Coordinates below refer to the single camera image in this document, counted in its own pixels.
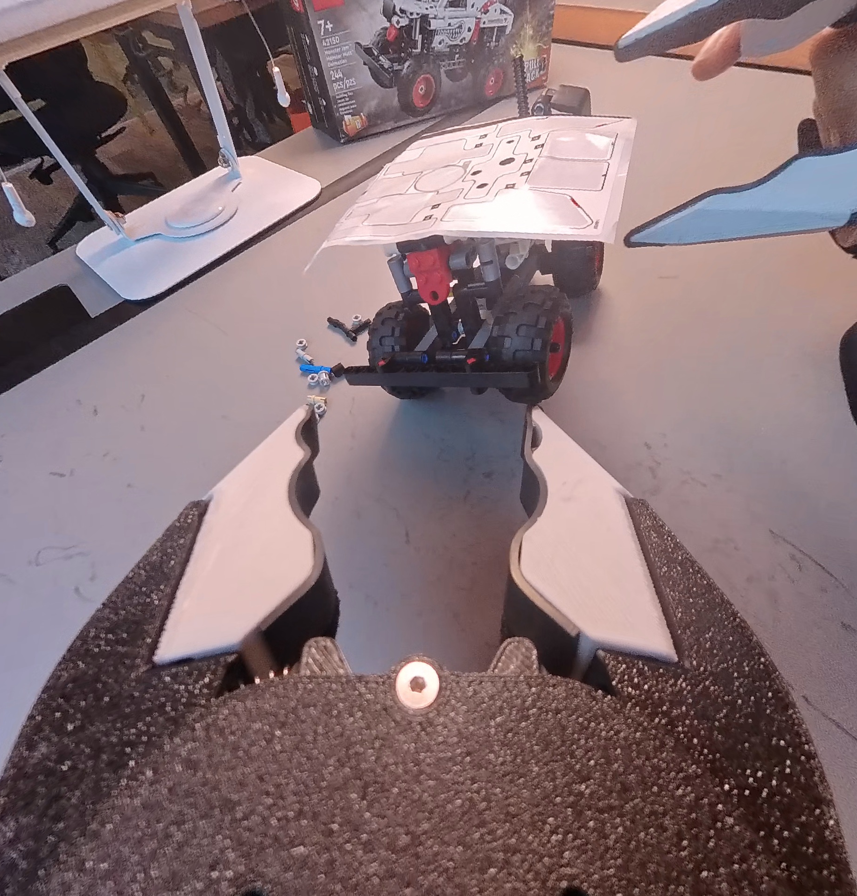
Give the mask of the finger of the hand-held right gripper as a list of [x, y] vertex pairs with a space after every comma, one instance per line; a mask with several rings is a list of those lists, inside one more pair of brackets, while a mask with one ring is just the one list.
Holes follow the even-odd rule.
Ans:
[[658, 56], [739, 28], [739, 58], [756, 61], [789, 51], [828, 29], [857, 37], [857, 1], [669, 1], [621, 36], [617, 61]]
[[799, 153], [759, 180], [696, 196], [630, 230], [625, 245], [700, 245], [847, 226], [857, 226], [857, 143]]

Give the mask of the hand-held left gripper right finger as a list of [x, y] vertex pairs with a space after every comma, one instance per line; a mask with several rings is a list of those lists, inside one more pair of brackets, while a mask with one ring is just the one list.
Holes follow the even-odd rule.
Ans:
[[597, 651], [675, 664], [639, 502], [540, 409], [525, 419], [521, 501], [509, 552], [505, 627], [543, 665]]

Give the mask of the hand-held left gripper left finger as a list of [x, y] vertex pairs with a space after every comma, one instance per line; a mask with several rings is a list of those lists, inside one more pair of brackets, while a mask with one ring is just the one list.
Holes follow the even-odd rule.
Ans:
[[254, 646], [326, 572], [310, 520], [318, 418], [296, 409], [206, 496], [204, 519], [154, 651], [162, 666]]

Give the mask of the white printed sticker sheet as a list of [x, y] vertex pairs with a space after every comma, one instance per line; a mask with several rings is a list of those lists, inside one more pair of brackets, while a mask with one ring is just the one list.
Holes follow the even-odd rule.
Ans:
[[420, 139], [321, 250], [430, 237], [615, 241], [635, 118], [510, 118]]

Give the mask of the white lego truck model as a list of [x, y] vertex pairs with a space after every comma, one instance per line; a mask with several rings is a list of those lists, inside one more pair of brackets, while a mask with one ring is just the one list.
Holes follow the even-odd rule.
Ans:
[[[591, 117], [590, 90], [547, 89], [515, 118], [556, 115]], [[572, 313], [571, 301], [600, 285], [604, 264], [604, 243], [591, 241], [430, 237], [373, 246], [382, 248], [399, 298], [372, 319], [367, 364], [345, 367], [344, 375], [351, 385], [378, 385], [399, 399], [442, 388], [480, 394], [532, 385], [536, 365], [504, 366], [488, 348], [501, 306], [527, 286], [547, 285], [568, 298]]]

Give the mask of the lego set box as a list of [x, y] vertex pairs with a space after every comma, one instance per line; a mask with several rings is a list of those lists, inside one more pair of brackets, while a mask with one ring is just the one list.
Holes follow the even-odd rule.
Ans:
[[285, 21], [315, 129], [339, 142], [542, 87], [554, 1], [289, 1]]

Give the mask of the white plastic stand base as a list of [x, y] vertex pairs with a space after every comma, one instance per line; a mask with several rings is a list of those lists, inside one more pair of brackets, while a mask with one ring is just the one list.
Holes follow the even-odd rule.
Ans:
[[61, 166], [103, 227], [77, 256], [126, 301], [172, 290], [310, 204], [321, 192], [310, 176], [258, 156], [239, 156], [211, 71], [192, 2], [176, 2], [220, 151], [218, 165], [124, 215], [107, 210], [6, 72], [9, 63], [124, 24], [166, 2], [0, 2], [0, 87]]

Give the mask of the black office chair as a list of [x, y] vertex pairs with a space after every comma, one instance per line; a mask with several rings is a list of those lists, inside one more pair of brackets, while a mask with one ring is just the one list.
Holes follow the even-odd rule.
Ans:
[[[10, 63], [6, 73], [24, 100], [42, 101], [35, 115], [65, 157], [82, 173], [104, 172], [96, 160], [101, 136], [126, 113], [127, 102], [115, 87], [97, 80], [78, 40]], [[0, 115], [15, 112], [0, 87]], [[22, 117], [0, 124], [0, 162], [16, 165], [48, 154]]]

